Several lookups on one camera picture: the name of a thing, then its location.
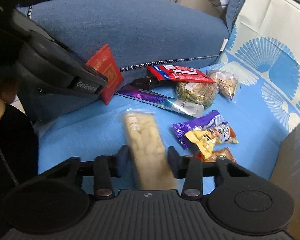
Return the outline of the yellow snack packet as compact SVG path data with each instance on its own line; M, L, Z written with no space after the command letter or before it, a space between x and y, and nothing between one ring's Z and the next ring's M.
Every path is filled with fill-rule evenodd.
M238 144L237 136L232 127L221 124L206 130L192 130L185 134L186 138L196 144L205 158L212 157L215 145L226 143Z

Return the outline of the beige nut bar packet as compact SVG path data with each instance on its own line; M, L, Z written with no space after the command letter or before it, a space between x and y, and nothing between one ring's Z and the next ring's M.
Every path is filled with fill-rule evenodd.
M123 122L140 189L176 190L177 180L167 163L166 148L154 114L126 111Z

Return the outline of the red orange snack bar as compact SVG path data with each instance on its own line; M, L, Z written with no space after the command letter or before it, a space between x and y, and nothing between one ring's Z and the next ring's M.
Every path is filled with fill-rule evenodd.
M230 148L226 147L221 150L213 151L210 157L204 157L202 153L197 153L196 157L198 157L203 162L212 162L215 163L218 158L225 158L234 163L237 163L236 159L232 155Z

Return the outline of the purple chocolate bar wrapper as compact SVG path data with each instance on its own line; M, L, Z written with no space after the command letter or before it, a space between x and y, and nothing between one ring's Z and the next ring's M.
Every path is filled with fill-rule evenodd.
M183 148L188 150L192 145L192 143L189 141L189 139L187 139L185 135L188 131L203 131L221 124L226 125L227 123L228 122L219 113L219 111L215 110L205 116L196 118L192 121L173 124L172 127L176 137L178 138Z

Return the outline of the purple silver long snack bar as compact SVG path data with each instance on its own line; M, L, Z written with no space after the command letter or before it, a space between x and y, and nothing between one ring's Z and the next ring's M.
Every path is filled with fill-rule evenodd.
M195 118L203 116L204 106L181 99L172 98L150 90L136 88L131 85L122 87L116 92L117 95L134 99L155 107L180 113Z

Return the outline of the green seed brittle packet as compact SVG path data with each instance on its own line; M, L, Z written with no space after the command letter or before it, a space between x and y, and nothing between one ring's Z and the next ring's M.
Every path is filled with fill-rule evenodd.
M179 82L176 85L175 94L181 100L209 108L218 94L218 85L216 83Z

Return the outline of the red snack box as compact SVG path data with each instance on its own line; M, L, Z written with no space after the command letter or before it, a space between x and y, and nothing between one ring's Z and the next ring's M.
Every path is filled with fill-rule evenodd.
M101 92L101 97L104 103L108 105L119 85L121 85L124 81L124 78L111 53L110 46L105 44L86 62L86 65L91 66L94 70L98 71L108 79L106 87Z

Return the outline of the clear peanut brittle packet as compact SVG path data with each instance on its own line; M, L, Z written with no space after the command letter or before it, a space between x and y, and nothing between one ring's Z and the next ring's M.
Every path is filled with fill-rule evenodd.
M234 101L236 93L240 88L240 82L234 74L225 71L211 70L207 75L217 83L219 93L230 101Z

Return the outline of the dark brown cracker packet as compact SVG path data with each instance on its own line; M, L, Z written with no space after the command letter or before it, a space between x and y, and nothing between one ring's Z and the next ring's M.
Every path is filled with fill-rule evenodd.
M142 78L134 80L131 83L131 85L136 88L146 89L146 90L153 89L155 87L158 87L161 84L162 84L162 80L158 80L154 76L142 77Z

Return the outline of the red wafer packet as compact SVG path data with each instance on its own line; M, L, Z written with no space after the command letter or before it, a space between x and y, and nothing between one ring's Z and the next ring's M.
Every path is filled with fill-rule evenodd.
M174 66L174 65L154 65L147 67L147 70L158 80L175 82L195 82L214 83L214 81L200 70Z

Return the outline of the brown cardboard box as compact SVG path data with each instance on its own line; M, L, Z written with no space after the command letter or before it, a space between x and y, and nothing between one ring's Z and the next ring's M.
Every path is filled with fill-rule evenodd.
M294 215L288 232L300 239L300 124L284 139L270 181L294 200Z

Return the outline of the blue white patterned sofa cover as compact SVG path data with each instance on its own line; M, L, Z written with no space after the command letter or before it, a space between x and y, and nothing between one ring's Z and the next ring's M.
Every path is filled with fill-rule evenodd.
M295 0L244 0L230 40L209 70L234 74L240 89L234 101L218 95L218 110L235 130L230 144L237 162L270 179L284 139L300 124L300 4ZM140 109L155 115L166 146L187 154L172 125L187 120L152 105L115 96L58 117L39 141L39 172L78 156L91 160L125 140L122 112Z

